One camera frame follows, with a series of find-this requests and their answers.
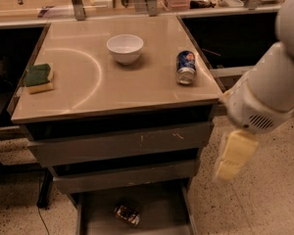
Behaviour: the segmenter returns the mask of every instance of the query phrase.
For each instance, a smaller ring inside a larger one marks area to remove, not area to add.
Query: green sponge
[[[24,78],[24,86],[31,94],[51,90],[53,89],[52,78],[53,71],[48,64],[31,66]]]

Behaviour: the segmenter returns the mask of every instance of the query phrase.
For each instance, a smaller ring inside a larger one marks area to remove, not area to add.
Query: can lid
[[[177,73],[177,82],[181,84],[191,84],[194,80],[196,70],[183,68],[180,69]]]

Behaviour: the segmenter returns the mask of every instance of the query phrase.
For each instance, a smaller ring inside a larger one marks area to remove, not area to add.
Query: blue can
[[[182,51],[176,57],[176,81],[191,84],[196,76],[195,55],[191,51]]]

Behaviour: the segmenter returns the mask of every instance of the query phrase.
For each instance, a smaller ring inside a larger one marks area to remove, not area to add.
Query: concrete floor
[[[212,173],[221,135],[233,127],[225,116],[214,122],[188,192],[198,233],[294,235],[294,117],[260,136],[254,157],[225,185],[214,183]],[[0,141],[0,161],[34,161],[25,146],[24,139]],[[47,234],[36,207],[40,179],[38,172],[0,176],[0,235]],[[48,208],[40,213],[51,235],[74,234],[76,210],[55,187]]]

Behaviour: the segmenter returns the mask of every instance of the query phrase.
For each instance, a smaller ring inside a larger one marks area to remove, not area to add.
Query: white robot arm
[[[286,0],[275,22],[279,42],[224,94],[228,117],[252,133],[272,131],[294,109],[294,0]]]

